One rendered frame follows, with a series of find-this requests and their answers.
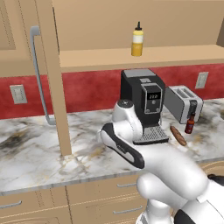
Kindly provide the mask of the open tan cabinet door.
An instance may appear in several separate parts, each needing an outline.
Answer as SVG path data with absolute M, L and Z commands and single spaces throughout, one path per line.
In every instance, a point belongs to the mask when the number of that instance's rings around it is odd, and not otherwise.
M 54 24 L 53 4 L 52 0 L 35 0 L 35 2 L 60 151 L 62 156 L 67 156 L 72 154 L 72 149 L 62 75 L 60 71 L 60 56 Z

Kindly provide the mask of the closed tan cabinet door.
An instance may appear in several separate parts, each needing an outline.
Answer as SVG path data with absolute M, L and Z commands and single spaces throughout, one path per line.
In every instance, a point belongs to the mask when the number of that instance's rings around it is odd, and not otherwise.
M 0 77 L 34 75 L 30 29 L 40 25 L 38 4 L 48 0 L 0 0 Z

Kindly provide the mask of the black coffee machine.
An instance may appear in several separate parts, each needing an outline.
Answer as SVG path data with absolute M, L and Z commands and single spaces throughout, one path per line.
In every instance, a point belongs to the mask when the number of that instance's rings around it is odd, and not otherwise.
M 168 142 L 169 137 L 159 125 L 165 98 L 165 84 L 159 76 L 150 69 L 122 70 L 120 98 L 133 102 L 136 116 L 143 125 L 143 136 L 134 144 Z

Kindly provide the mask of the silver toaster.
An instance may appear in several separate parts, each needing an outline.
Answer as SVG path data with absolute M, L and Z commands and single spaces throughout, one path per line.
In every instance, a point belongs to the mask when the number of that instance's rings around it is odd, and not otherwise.
M 165 89 L 164 105 L 181 124 L 186 124 L 192 113 L 197 122 L 203 104 L 203 100 L 186 86 L 169 86 Z

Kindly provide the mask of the brown baguette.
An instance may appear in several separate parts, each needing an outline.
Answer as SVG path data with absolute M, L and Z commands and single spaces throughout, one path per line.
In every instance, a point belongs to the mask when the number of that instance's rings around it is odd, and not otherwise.
M 186 140 L 174 126 L 170 127 L 170 131 L 174 135 L 174 137 L 176 138 L 176 140 L 178 141 L 180 145 L 186 146 Z

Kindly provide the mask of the yellow squeeze bottle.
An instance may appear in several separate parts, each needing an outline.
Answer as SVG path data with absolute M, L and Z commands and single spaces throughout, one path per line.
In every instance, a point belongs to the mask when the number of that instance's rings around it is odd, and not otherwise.
M 135 30 L 133 31 L 133 39 L 131 45 L 131 55 L 140 57 L 143 53 L 144 32 L 140 23 L 137 23 Z

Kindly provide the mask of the red hot sauce bottle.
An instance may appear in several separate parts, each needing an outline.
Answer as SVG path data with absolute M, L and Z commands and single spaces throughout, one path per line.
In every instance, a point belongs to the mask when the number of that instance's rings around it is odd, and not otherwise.
M 195 117 L 195 114 L 191 113 L 190 118 L 187 120 L 187 123 L 186 123 L 186 126 L 185 126 L 185 133 L 186 134 L 191 134 L 193 132 L 194 117 Z

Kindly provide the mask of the tan drawer front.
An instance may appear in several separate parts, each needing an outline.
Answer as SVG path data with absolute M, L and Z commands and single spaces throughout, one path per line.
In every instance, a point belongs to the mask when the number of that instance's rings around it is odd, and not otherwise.
M 206 175 L 214 174 L 216 176 L 224 176 L 224 160 L 221 161 L 203 161 L 198 165 Z
M 147 200 L 135 193 L 124 197 L 71 205 L 71 215 L 73 224 L 134 224 L 138 215 L 144 211 L 146 204 Z M 113 214 L 113 211 L 140 206 L 143 206 L 143 209 L 135 212 Z
M 101 200 L 136 193 L 136 185 L 124 188 L 119 188 L 116 185 L 136 183 L 137 178 L 137 175 L 128 175 L 118 178 L 106 178 L 91 182 L 69 185 L 66 188 L 69 202 L 71 204 L 77 204 L 86 201 Z
M 64 186 L 0 194 L 0 205 L 20 200 L 20 206 L 0 209 L 0 224 L 72 224 Z

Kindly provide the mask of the open tan wall cabinet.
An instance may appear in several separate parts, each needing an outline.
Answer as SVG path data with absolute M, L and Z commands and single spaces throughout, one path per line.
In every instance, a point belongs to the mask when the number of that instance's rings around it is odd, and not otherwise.
M 52 0 L 64 72 L 224 63 L 224 0 Z M 143 28 L 143 53 L 131 55 Z

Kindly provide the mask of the grey wall outlet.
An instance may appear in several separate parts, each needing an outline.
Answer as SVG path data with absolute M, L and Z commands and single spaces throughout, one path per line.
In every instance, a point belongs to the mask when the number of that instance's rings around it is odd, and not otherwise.
M 200 72 L 196 81 L 195 88 L 204 88 L 207 83 L 208 72 Z
M 10 85 L 10 91 L 15 104 L 27 103 L 23 85 Z

